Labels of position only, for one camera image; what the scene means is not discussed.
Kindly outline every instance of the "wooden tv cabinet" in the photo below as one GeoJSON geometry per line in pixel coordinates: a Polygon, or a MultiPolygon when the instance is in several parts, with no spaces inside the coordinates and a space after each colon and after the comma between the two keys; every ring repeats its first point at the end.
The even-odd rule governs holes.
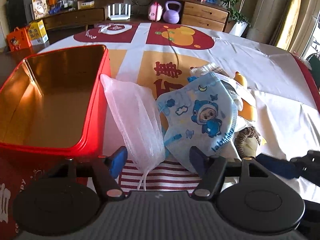
{"type": "MultiPolygon", "coordinates": [[[[167,0],[155,0],[163,4],[167,0]]],[[[224,31],[228,23],[229,12],[223,7],[211,3],[201,3],[195,0],[175,0],[182,3],[180,24],[202,27],[215,31],[224,31]]],[[[94,0],[94,8],[80,9],[71,12],[61,12],[43,18],[46,30],[73,26],[86,26],[107,20],[108,5],[123,3],[124,0],[94,0]]],[[[147,15],[132,15],[129,20],[118,22],[151,22],[147,15]]]]}

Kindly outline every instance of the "kettlebell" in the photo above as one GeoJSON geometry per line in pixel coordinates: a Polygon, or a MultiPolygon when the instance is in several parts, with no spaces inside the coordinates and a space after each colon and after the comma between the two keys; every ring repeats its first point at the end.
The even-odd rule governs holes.
{"type": "Polygon", "coordinates": [[[180,18],[179,17],[180,10],[181,10],[181,3],[177,1],[167,1],[165,3],[165,13],[163,14],[163,20],[167,23],[172,23],[172,24],[178,23],[180,18]],[[179,9],[177,11],[169,9],[168,4],[170,3],[179,5],[179,9]]]}

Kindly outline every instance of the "knitted brown ring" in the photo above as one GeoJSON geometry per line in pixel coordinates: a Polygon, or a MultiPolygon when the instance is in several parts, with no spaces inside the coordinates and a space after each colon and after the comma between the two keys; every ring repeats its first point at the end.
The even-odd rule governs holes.
{"type": "Polygon", "coordinates": [[[242,159],[244,157],[255,157],[255,156],[246,156],[244,154],[244,150],[243,150],[243,146],[245,143],[245,140],[247,138],[251,138],[251,137],[255,137],[260,145],[261,140],[259,139],[259,135],[257,133],[257,130],[254,127],[246,127],[243,130],[241,130],[239,132],[239,134],[237,135],[236,139],[235,139],[235,147],[236,150],[239,154],[239,157],[242,159]]]}

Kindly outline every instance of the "wooden drawer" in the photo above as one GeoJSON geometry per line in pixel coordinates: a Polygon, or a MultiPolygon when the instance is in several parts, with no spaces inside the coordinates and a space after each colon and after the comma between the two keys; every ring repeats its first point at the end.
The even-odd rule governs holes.
{"type": "Polygon", "coordinates": [[[183,14],[214,20],[220,23],[225,23],[228,17],[228,12],[226,11],[190,2],[185,2],[183,14]]]}
{"type": "Polygon", "coordinates": [[[103,21],[104,9],[92,8],[52,15],[43,19],[46,30],[72,25],[87,25],[103,21]]]}
{"type": "Polygon", "coordinates": [[[188,15],[188,14],[182,15],[181,24],[202,27],[202,28],[206,28],[214,31],[220,31],[220,32],[223,32],[223,29],[224,29],[224,23],[220,23],[217,21],[208,20],[205,18],[188,15]]]}

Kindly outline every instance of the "gray ribbed surface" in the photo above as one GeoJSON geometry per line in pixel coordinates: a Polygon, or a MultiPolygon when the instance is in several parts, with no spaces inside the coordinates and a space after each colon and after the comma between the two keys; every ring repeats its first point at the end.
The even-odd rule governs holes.
{"type": "Polygon", "coordinates": [[[49,237],[23,232],[16,238],[16,240],[108,239],[302,240],[305,238],[296,231],[278,236],[254,236],[244,233],[223,221],[209,202],[195,201],[186,191],[134,191],[124,201],[108,203],[97,220],[76,233],[49,237]]]}

